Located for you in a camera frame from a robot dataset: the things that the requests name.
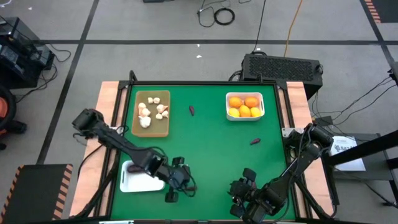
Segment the gray floor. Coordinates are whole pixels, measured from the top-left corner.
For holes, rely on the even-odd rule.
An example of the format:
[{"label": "gray floor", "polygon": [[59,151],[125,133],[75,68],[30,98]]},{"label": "gray floor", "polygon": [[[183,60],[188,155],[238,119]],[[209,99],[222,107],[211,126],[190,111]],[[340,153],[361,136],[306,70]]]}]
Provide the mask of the gray floor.
[{"label": "gray floor", "polygon": [[[93,0],[18,0],[0,8],[2,16],[19,16],[41,39],[79,40]],[[99,0],[88,32],[88,40],[254,40],[257,35],[262,1],[238,4],[231,0],[236,20],[226,27],[206,29],[196,15],[201,1],[175,0],[163,4],[143,4],[141,0]],[[299,0],[268,0],[260,39],[285,40]],[[211,22],[208,12],[202,23]],[[398,40],[398,24],[378,24],[385,40]],[[388,62],[379,45],[344,45],[344,40],[377,40],[359,0],[306,0],[292,31],[292,40],[336,40],[336,45],[290,45],[288,57],[321,61],[325,73],[319,91],[320,111],[341,110],[357,97],[387,77]],[[77,45],[56,45],[71,50]],[[258,45],[268,55],[282,56],[284,45]],[[84,147],[73,138],[71,121],[83,109],[95,107],[102,81],[125,80],[133,69],[139,80],[227,80],[244,54],[253,45],[246,44],[158,44],[95,45],[86,44],[79,61],[55,129],[46,164],[71,163],[76,168],[83,159]],[[398,46],[390,45],[398,60]],[[22,136],[8,136],[8,150],[0,152],[0,203],[4,201],[17,166],[35,164],[50,125],[72,59],[57,64],[58,78],[46,90],[38,91],[18,104],[17,119],[29,130]],[[370,103],[388,85],[380,87],[354,108]],[[394,98],[396,88],[388,91],[372,107],[361,111],[340,127],[347,133],[386,134],[398,127]],[[390,150],[398,156],[397,150]],[[389,185],[372,182],[393,200]],[[68,209],[75,191],[76,177],[67,198]],[[381,206],[381,200],[364,185],[338,181],[341,205],[338,218],[366,223],[395,223],[398,213]]]}]

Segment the bowl of oranges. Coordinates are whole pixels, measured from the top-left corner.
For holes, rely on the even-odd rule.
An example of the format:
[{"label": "bowl of oranges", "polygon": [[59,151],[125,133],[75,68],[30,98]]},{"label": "bowl of oranges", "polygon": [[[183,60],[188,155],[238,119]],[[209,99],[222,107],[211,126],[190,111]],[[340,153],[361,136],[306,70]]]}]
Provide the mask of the bowl of oranges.
[{"label": "bowl of oranges", "polygon": [[257,121],[264,115],[261,93],[227,93],[226,117],[230,121]]}]

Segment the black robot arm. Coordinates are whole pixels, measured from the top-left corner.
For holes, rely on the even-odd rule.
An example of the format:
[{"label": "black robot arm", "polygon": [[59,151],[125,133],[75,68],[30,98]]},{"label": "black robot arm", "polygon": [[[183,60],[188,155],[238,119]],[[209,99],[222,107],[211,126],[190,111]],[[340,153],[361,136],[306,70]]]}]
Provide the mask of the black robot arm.
[{"label": "black robot arm", "polygon": [[183,184],[190,181],[187,169],[168,165],[167,157],[154,150],[155,147],[137,147],[129,142],[104,122],[103,115],[99,111],[84,109],[72,125],[87,139],[97,136],[98,142],[104,146],[126,153],[136,166],[168,183],[174,189],[181,189]]},{"label": "black robot arm", "polygon": [[229,194],[233,196],[235,203],[231,207],[232,215],[241,217],[246,223],[260,223],[266,215],[278,213],[288,199],[290,187],[322,152],[329,150],[333,138],[323,128],[309,124],[302,134],[292,131],[285,142],[286,148],[300,150],[297,153],[299,157],[280,177],[266,183],[261,189],[255,187],[255,172],[246,168],[243,172],[244,178],[231,184]]}]

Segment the wooden table frame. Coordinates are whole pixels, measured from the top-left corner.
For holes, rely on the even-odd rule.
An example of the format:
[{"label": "wooden table frame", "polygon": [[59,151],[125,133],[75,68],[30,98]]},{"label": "wooden table frame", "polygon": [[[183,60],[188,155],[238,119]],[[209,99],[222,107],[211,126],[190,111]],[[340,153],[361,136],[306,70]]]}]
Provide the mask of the wooden table frame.
[{"label": "wooden table frame", "polygon": [[[119,82],[103,82],[99,91],[95,109],[102,112],[105,122],[111,126],[120,126],[124,122],[123,114],[124,109],[126,108],[126,96],[130,93],[127,92],[127,88],[123,88],[123,85],[123,83]],[[312,122],[302,82],[288,82],[287,91],[279,89],[278,94],[285,128],[289,128],[290,123],[294,123],[296,128],[304,128],[308,123]],[[120,104],[115,104],[117,97],[121,99]],[[100,144],[96,139],[90,139],[87,142],[84,157],[94,151],[99,145]],[[70,210],[70,216],[79,213],[91,199],[99,187],[101,176],[106,175],[105,173],[101,173],[104,161],[109,161],[107,162],[109,171],[114,158],[115,150],[111,151],[110,154],[106,154],[106,149],[103,148],[93,154],[91,158],[85,162],[85,165],[81,168],[80,178],[77,183],[72,208]],[[333,207],[321,159],[314,161],[305,171],[305,182],[307,184],[307,189],[311,192],[315,200],[321,205],[327,214],[331,215],[333,213]],[[98,215],[107,214],[106,208],[109,199],[110,185],[111,184],[108,185],[103,194],[100,209],[96,211],[96,214]],[[295,187],[295,193],[297,197],[299,216],[306,218],[308,215],[312,215],[316,218],[313,211],[309,211],[311,214],[306,212],[307,210],[303,195],[297,186]]]}]

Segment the garlic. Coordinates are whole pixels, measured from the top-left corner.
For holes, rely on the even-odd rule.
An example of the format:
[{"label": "garlic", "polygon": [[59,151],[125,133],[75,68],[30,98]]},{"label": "garlic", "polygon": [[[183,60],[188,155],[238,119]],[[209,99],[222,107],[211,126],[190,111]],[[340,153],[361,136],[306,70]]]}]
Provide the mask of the garlic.
[{"label": "garlic", "polygon": [[169,118],[169,112],[168,111],[163,111],[162,117]]},{"label": "garlic", "polygon": [[158,111],[159,113],[163,113],[163,111],[165,111],[167,108],[168,108],[168,106],[165,106],[165,105],[158,105],[158,106],[156,107],[156,109],[157,109],[157,111]]},{"label": "garlic", "polygon": [[148,117],[148,116],[145,116],[145,117],[138,116],[138,118],[139,118],[139,125],[141,125],[141,127],[143,127],[143,128],[148,128],[149,127],[149,125],[150,125],[150,117]]},{"label": "garlic", "polygon": [[142,109],[141,114],[143,116],[149,116],[150,115],[150,111],[148,110],[148,108],[144,108],[144,109]]},{"label": "garlic", "polygon": [[154,103],[159,104],[160,103],[160,98],[159,97],[155,97],[154,98]]},{"label": "garlic", "polygon": [[161,114],[157,114],[156,119],[163,119],[163,116]]},{"label": "garlic", "polygon": [[138,104],[138,109],[144,109],[144,108],[147,108],[147,105],[145,105],[145,103]]}]

